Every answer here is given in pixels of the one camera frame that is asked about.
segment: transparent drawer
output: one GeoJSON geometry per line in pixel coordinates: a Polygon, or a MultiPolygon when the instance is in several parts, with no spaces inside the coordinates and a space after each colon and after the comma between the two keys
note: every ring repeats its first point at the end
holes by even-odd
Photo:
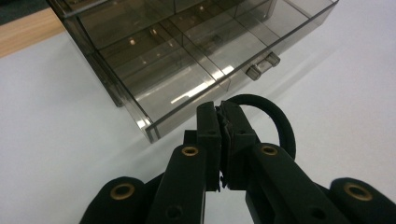
{"type": "Polygon", "coordinates": [[[332,0],[48,0],[150,142],[321,25],[332,0]]]}

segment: black handle loop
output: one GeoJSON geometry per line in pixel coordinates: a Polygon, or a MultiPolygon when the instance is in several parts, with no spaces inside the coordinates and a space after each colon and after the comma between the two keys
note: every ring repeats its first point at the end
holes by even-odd
{"type": "Polygon", "coordinates": [[[271,101],[252,94],[236,95],[227,101],[237,105],[250,105],[259,108],[265,112],[274,122],[279,136],[279,145],[283,147],[289,155],[295,159],[296,142],[294,132],[291,128],[288,118],[283,111],[271,101]]]}

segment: screw hole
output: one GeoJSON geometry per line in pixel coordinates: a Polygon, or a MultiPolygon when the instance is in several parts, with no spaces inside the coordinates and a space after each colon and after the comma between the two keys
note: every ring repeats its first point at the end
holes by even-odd
{"type": "Polygon", "coordinates": [[[110,191],[110,196],[114,200],[124,200],[134,194],[134,185],[129,183],[118,184],[110,191]]]}
{"type": "Polygon", "coordinates": [[[315,217],[317,219],[323,220],[326,219],[326,214],[323,212],[323,210],[321,210],[318,207],[312,207],[310,209],[310,213],[312,217],[315,217]]]}
{"type": "Polygon", "coordinates": [[[184,147],[181,149],[181,153],[183,153],[185,156],[195,156],[198,154],[198,148],[196,147],[184,147]]]}
{"type": "Polygon", "coordinates": [[[344,185],[344,191],[351,197],[358,199],[360,201],[371,201],[373,199],[373,195],[364,187],[353,184],[346,183],[344,185]]]}
{"type": "Polygon", "coordinates": [[[274,147],[263,147],[262,153],[269,155],[269,156],[275,156],[277,154],[277,149],[274,147]]]}
{"type": "Polygon", "coordinates": [[[166,216],[172,220],[178,220],[182,216],[182,210],[180,206],[170,206],[166,210],[166,216]]]}

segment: wooden edge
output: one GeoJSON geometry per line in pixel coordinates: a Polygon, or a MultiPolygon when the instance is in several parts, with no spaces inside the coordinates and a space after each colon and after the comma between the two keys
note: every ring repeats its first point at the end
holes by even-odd
{"type": "Polygon", "coordinates": [[[0,26],[0,58],[64,31],[52,9],[47,8],[0,26]]]}

